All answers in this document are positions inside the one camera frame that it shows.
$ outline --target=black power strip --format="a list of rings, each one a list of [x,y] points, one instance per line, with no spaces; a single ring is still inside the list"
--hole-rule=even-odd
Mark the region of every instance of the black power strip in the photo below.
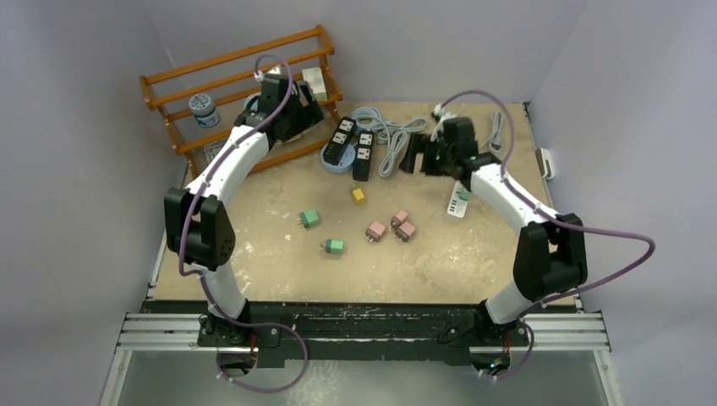
[[[334,136],[331,137],[331,141],[329,141],[329,144],[324,150],[324,161],[331,165],[338,165],[348,143],[351,142],[351,136],[355,127],[356,121],[352,118],[344,117],[341,119],[336,131],[334,131]]]
[[[371,157],[373,156],[375,144],[374,138],[374,133],[365,129],[358,133],[356,160],[353,161],[353,180],[361,182],[369,180]]]

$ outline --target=wooden tabletop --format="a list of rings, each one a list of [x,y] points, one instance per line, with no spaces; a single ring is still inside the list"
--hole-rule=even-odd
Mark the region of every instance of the wooden tabletop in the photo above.
[[[434,105],[344,102],[339,113],[348,116],[356,107],[374,106],[384,118],[402,123],[428,116]],[[548,204],[523,106],[508,108],[516,124],[508,170]],[[490,115],[498,111],[478,103],[454,103],[449,110],[473,120],[479,141],[489,135]],[[298,142],[326,138],[334,128],[325,120]],[[508,134],[505,122],[506,141]],[[226,205],[237,237],[231,262],[249,300],[478,303],[512,279],[517,236],[495,210],[473,197],[463,219],[450,217],[446,208],[453,179],[400,170],[379,178],[377,168],[386,146],[377,145],[375,151],[369,182],[358,183],[366,196],[362,206],[353,203],[351,173],[328,173],[318,151],[246,178]],[[321,223],[304,229],[296,220],[308,209],[319,212]],[[411,241],[399,242],[391,235],[379,243],[365,240],[364,232],[374,220],[387,225],[400,210],[408,211],[418,229]],[[327,254],[320,247],[327,239],[343,240],[344,254]],[[156,299],[204,299],[196,278],[180,277],[177,267],[177,255],[165,250]]]

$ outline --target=wooden rack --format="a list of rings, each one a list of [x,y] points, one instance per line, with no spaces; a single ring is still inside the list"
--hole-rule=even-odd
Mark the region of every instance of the wooden rack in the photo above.
[[[326,109],[329,111],[329,114],[338,125],[339,122],[341,122],[341,116],[339,116],[338,114],[336,102],[343,100],[343,94],[341,88],[336,81],[336,78],[334,78],[334,75],[329,68],[329,60],[327,57],[328,55],[333,55],[334,44],[324,27],[321,25],[317,25],[311,30],[301,31],[290,36],[284,36],[283,38],[264,42],[263,44],[239,49],[237,51],[209,58],[204,61],[191,63],[189,65],[171,69],[167,72],[153,74],[151,76],[140,76],[140,87],[142,89],[142,95],[145,98],[145,103],[147,103],[147,107],[149,107],[150,110],[159,111],[162,119],[164,120],[164,124],[167,127],[167,133],[169,134],[169,140],[172,143],[172,149],[177,155],[183,155],[187,159],[187,164],[189,165],[189,170],[191,171],[193,177],[196,177],[200,172],[200,168],[198,168],[198,162],[196,161],[197,154],[195,154],[195,150],[202,149],[204,145],[210,144],[211,142],[227,138],[229,136],[229,133],[231,132],[231,128],[219,130],[214,134],[209,134],[198,140],[186,142],[184,140],[184,137],[182,136],[182,133],[179,131],[176,122],[182,118],[192,117],[192,112],[188,108],[177,112],[169,112],[167,110],[166,105],[170,102],[175,102],[182,99],[189,99],[191,96],[197,93],[220,88],[225,85],[238,82],[240,80],[252,78],[254,77],[254,72],[252,70],[248,70],[240,74],[233,74],[221,79],[212,80],[208,83],[204,83],[203,85],[197,85],[183,91],[178,91],[167,96],[158,96],[157,94],[155,94],[154,90],[152,89],[152,86],[165,80],[175,79],[185,74],[198,72],[203,69],[208,69],[221,63],[230,62],[236,59],[246,58],[260,52],[267,52],[273,48],[285,46],[287,44],[291,44],[297,41],[307,40],[311,37],[318,38],[319,49],[288,58],[286,59],[286,61],[289,64],[295,64],[309,61],[311,59],[319,60],[319,66],[321,67],[321,72],[324,75],[324,82],[326,85],[326,101],[321,101],[319,102],[319,104],[323,107],[326,107]],[[262,71],[265,72],[271,69],[274,65],[276,64],[268,64],[261,66],[260,68]],[[293,78],[295,80],[301,80],[302,74],[295,74]],[[260,91],[260,87],[256,86],[245,91],[231,94],[229,96],[219,97],[215,99],[215,104],[217,107],[219,107],[227,103],[242,100],[258,91]],[[311,151],[316,151],[320,149],[326,142],[328,142],[328,139],[321,140],[311,145],[304,146],[303,148],[299,148],[286,154],[274,156],[271,159],[259,162],[254,167],[254,169],[252,169],[252,172],[256,172],[258,170],[277,165],[278,163],[288,161],[289,159],[293,159],[297,156],[302,156]]]

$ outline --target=white wall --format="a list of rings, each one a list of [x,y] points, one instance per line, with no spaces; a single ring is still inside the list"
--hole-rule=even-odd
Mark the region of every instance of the white wall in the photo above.
[[[96,404],[182,160],[137,77],[172,65],[140,0],[0,5],[0,393]]]
[[[708,0],[592,0],[532,105],[557,207],[657,241],[644,266],[585,294],[605,313],[628,404],[717,398],[715,15]],[[644,248],[589,238],[590,280]]]
[[[177,66],[321,23],[348,100],[436,100],[477,86],[514,102],[533,97],[586,2],[145,0]]]

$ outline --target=gray floor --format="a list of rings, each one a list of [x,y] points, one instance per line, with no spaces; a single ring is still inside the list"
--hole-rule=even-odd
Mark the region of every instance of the gray floor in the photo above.
[[[213,353],[134,353],[121,405],[606,405],[591,352],[534,353],[524,369],[493,385],[438,362],[312,361],[302,381],[265,395],[216,379]],[[288,382],[299,362],[252,371],[247,382]]]

